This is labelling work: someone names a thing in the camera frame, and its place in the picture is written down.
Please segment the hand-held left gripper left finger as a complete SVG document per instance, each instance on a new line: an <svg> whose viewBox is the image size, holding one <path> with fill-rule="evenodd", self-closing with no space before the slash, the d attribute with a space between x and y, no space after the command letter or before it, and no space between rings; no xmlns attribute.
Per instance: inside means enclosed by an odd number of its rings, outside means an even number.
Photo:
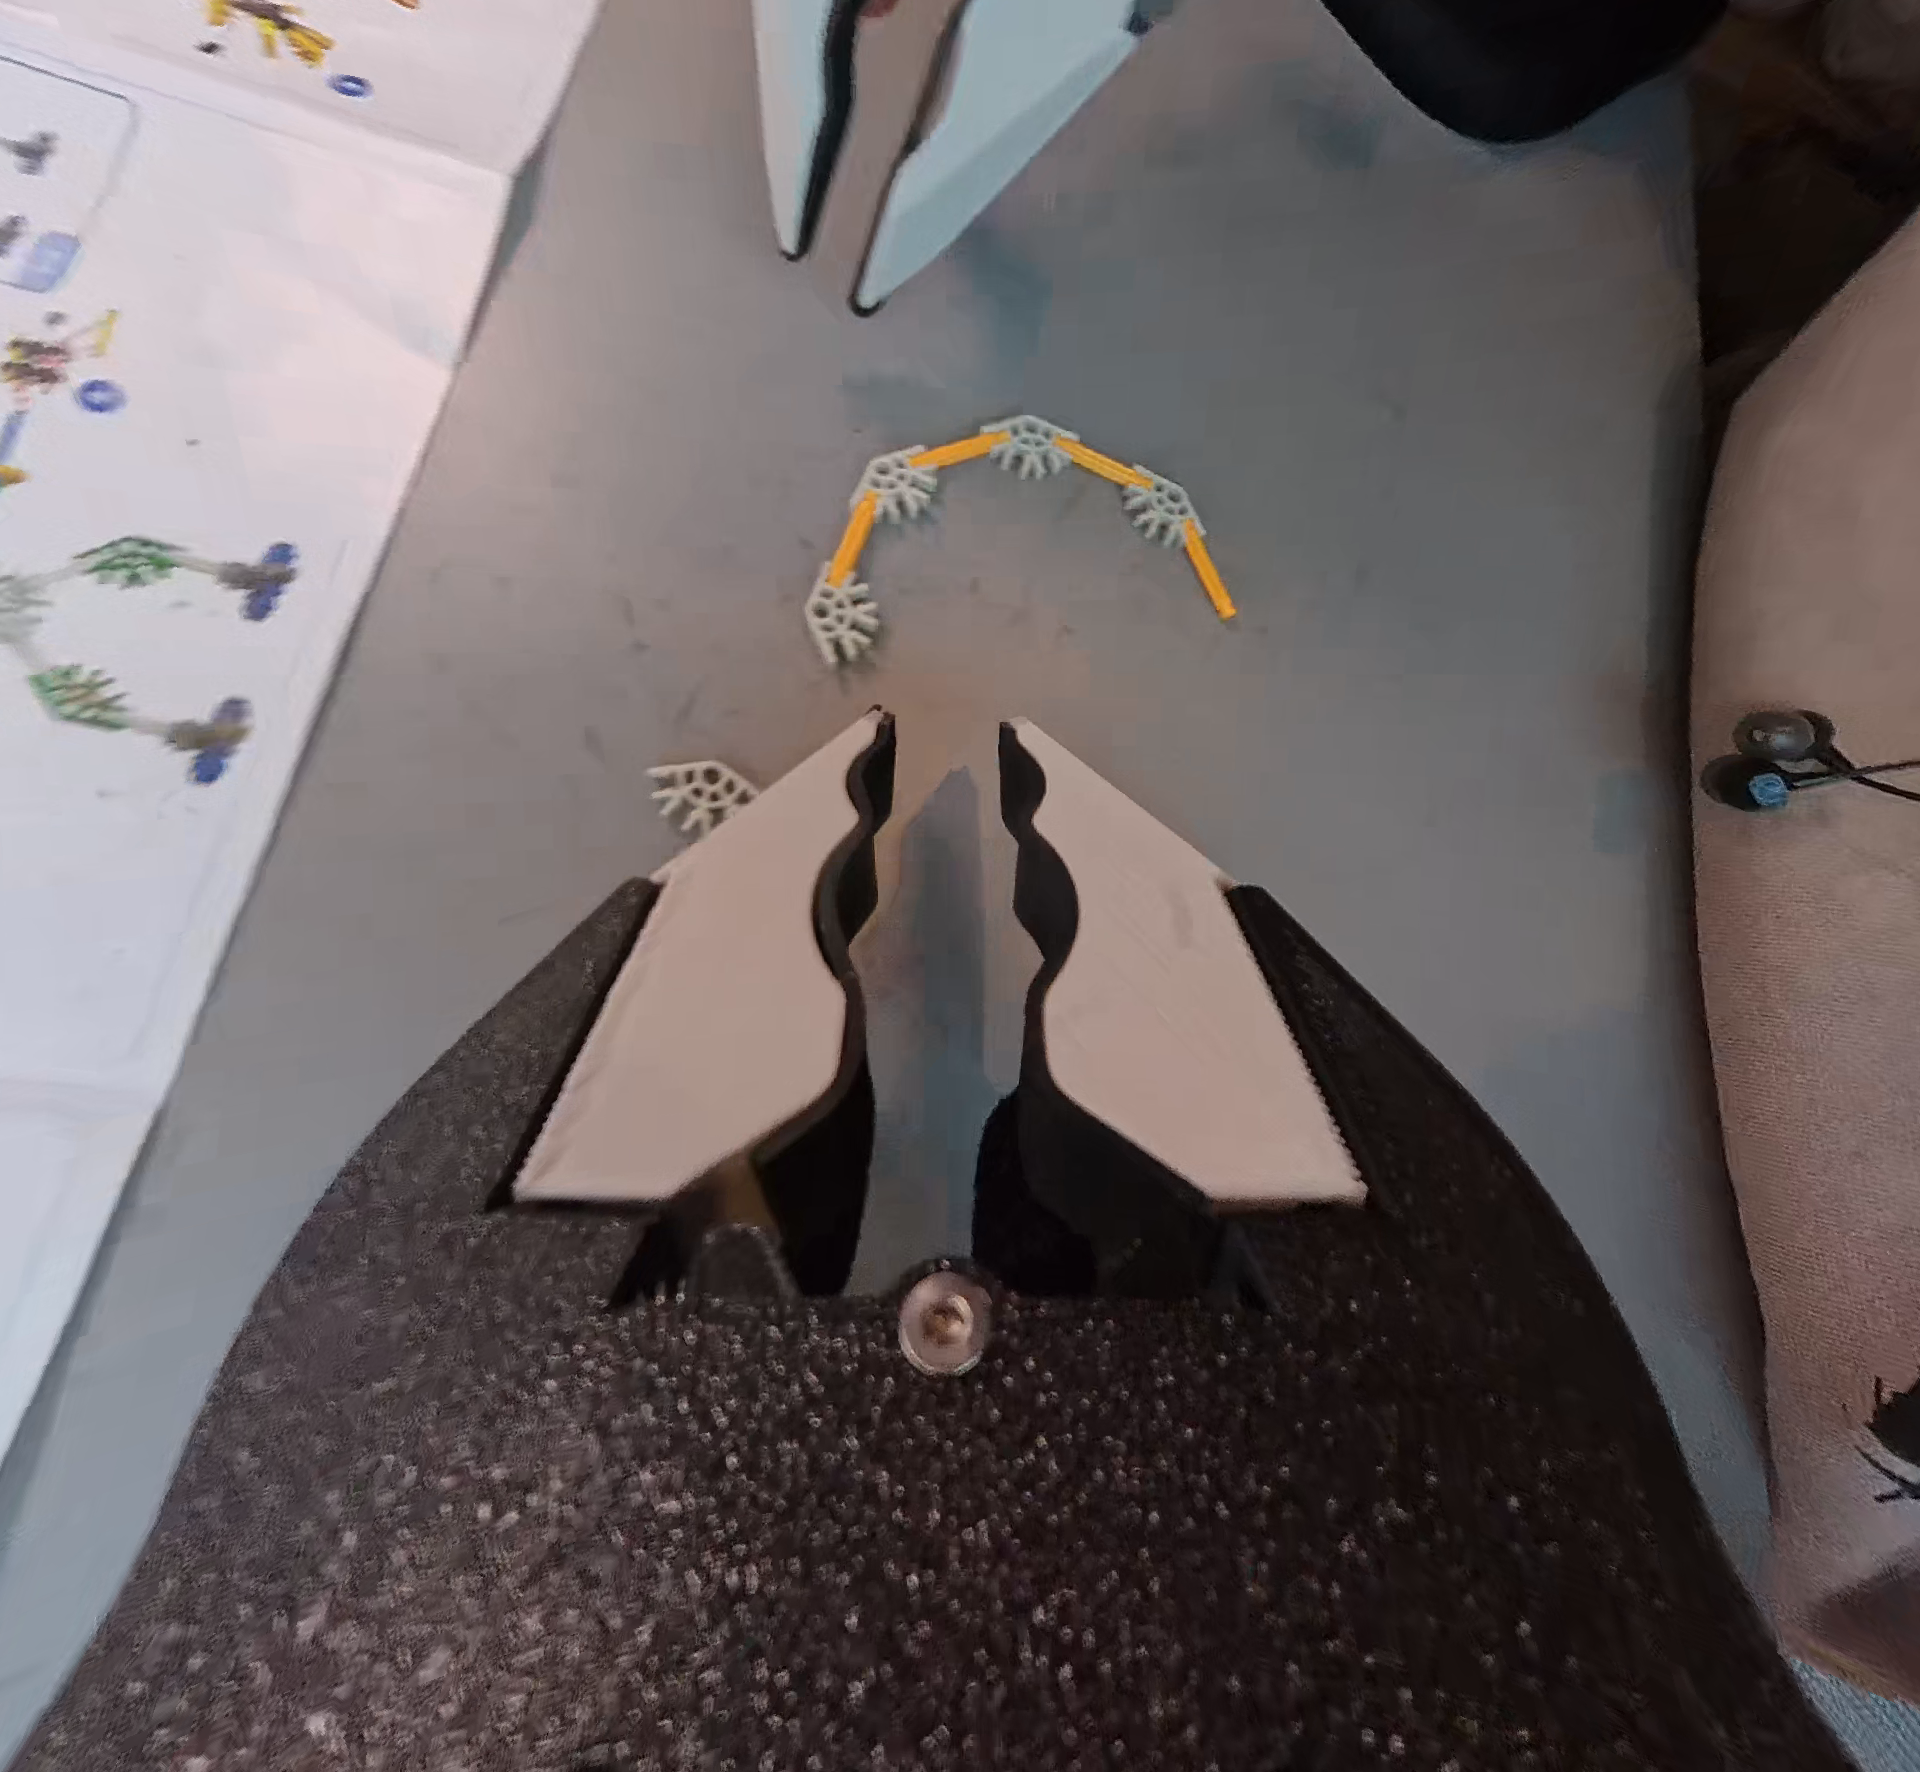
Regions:
<svg viewBox="0 0 1920 1772"><path fill-rule="evenodd" d="M866 711L648 878L514 1157L517 1215L638 1215L613 1296L692 1295L719 1233L753 1233L806 1296L850 1288L874 1163L850 942L890 810L892 716Z"/></svg>

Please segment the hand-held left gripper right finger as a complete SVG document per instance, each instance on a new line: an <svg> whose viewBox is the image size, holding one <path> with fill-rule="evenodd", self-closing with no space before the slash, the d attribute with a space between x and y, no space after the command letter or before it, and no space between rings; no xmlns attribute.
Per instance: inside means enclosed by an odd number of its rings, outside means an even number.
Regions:
<svg viewBox="0 0 1920 1772"><path fill-rule="evenodd" d="M1039 722L997 728L1009 914L1039 950L972 1260L1022 1296L1278 1296L1251 1222L1370 1180L1237 884Z"/></svg>

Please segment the white building instruction sheet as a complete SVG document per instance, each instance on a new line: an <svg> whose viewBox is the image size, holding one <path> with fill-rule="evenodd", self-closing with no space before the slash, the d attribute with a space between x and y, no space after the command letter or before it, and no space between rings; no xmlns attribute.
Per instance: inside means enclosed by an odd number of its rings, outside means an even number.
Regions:
<svg viewBox="0 0 1920 1772"><path fill-rule="evenodd" d="M5 0L15 1445L601 0Z"/></svg>

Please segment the black wired earphones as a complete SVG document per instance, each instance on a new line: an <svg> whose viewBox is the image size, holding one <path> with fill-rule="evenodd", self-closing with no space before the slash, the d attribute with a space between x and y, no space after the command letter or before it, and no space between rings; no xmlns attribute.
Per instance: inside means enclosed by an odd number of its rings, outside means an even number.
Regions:
<svg viewBox="0 0 1920 1772"><path fill-rule="evenodd" d="M1731 728L1731 754L1707 761L1701 800L1727 810L1781 810L1796 792L1847 788L1920 804L1920 788L1903 788L1915 771L1920 761L1847 761L1832 716L1756 711Z"/></svg>

